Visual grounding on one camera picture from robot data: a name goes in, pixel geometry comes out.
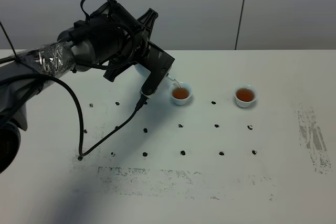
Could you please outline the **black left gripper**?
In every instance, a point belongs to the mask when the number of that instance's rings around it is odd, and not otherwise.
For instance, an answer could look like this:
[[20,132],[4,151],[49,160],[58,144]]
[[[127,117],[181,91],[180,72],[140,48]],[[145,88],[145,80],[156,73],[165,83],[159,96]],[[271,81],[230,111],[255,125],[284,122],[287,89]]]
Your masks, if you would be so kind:
[[115,78],[129,69],[133,65],[137,65],[149,54],[149,41],[152,34],[154,22],[158,17],[158,13],[153,9],[148,9],[139,18],[134,18],[125,8],[120,7],[113,11],[112,20],[125,25],[131,32],[126,33],[122,40],[121,49],[114,53],[109,59],[108,66],[116,66],[121,63],[120,68],[106,70],[104,78],[113,82]]

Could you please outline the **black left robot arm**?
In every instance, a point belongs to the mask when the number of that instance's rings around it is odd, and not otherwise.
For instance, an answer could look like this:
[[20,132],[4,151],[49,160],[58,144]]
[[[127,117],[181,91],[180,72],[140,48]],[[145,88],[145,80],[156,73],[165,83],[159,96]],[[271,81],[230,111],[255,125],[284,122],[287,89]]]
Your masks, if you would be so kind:
[[109,81],[133,65],[149,76],[140,90],[139,110],[157,90],[173,58],[150,41],[158,14],[148,9],[133,17],[114,0],[86,14],[63,31],[56,42],[1,60],[1,170],[15,159],[20,130],[27,129],[26,102],[67,72],[104,71]]

